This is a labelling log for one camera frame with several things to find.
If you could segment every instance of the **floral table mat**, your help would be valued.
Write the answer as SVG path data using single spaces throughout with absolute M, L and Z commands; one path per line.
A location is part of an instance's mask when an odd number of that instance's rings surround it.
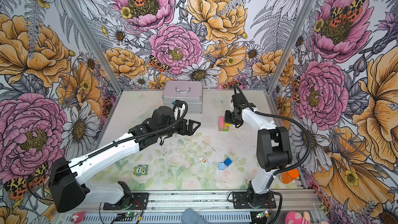
M 232 94 L 230 90 L 204 91 L 203 113 L 186 116 L 201 122 L 193 136 L 175 134 L 166 139 L 163 146 L 158 142 L 117 161 L 97 173 L 92 181 L 124 181 L 131 190 L 246 189 L 258 169 L 257 132 L 248 125 L 239 129 L 230 127 L 228 132 L 218 131 L 218 117 L 230 109 Z M 245 95 L 259 111 L 269 112 L 262 91 L 246 91 Z M 150 117 L 153 110 L 162 105 L 161 96 L 162 91 L 124 92 L 100 145 Z M 199 156 L 205 157 L 207 163 L 202 164 Z M 224 171 L 219 170 L 218 163 L 227 157 L 232 164 Z M 276 179 L 272 188 L 297 186 L 294 181 L 285 185 Z

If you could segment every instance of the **owl sticker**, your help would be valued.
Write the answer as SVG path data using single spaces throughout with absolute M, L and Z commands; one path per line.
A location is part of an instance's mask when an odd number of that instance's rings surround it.
M 142 175 L 147 175 L 148 174 L 148 165 L 142 165 L 142 164 L 138 164 L 138 166 L 134 167 L 134 175 L 136 175 L 137 177 L 140 177 Z

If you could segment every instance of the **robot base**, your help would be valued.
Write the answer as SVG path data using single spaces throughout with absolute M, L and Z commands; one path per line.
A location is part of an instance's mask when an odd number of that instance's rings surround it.
M 234 209 L 243 208 L 276 208 L 274 195 L 271 193 L 256 194 L 251 182 L 246 192 L 232 192 Z

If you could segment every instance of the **pink plush toy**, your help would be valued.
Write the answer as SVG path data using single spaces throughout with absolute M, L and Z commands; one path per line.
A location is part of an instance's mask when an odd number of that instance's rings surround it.
M 285 224 L 311 224 L 310 214 L 304 211 L 303 216 L 299 212 L 290 211 L 285 217 Z

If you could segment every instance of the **mounting plate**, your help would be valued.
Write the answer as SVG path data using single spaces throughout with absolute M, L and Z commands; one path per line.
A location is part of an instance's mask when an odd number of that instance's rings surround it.
M 246 192 L 232 192 L 232 199 L 234 202 L 234 209 L 244 208 L 276 208 L 276 202 L 274 195 L 271 193 L 267 194 L 267 201 L 263 201 L 260 206 L 251 206 L 249 203 L 249 197 Z
M 132 199 L 134 201 L 137 201 L 141 204 L 142 209 L 145 210 L 147 209 L 147 203 L 148 203 L 148 197 L 149 193 L 132 193 Z M 120 210 L 120 206 L 117 204 L 110 204 L 110 203 L 105 203 L 103 205 L 104 210 Z M 126 210 L 140 210 L 140 206 L 138 206 L 136 203 L 132 203 L 132 205 L 127 208 Z

